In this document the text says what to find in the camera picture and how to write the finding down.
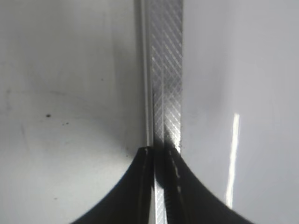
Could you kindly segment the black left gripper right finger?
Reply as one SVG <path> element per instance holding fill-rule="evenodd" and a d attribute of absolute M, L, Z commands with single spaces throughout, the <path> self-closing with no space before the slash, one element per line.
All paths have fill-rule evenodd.
<path fill-rule="evenodd" d="M 164 202 L 169 224 L 250 224 L 213 195 L 175 147 L 165 143 Z"/>

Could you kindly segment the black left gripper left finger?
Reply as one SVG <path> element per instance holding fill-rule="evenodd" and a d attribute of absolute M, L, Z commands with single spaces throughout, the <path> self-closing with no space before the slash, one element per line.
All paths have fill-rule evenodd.
<path fill-rule="evenodd" d="M 94 207 L 75 224 L 147 224 L 154 180 L 154 152 L 141 147 L 126 173 Z"/>

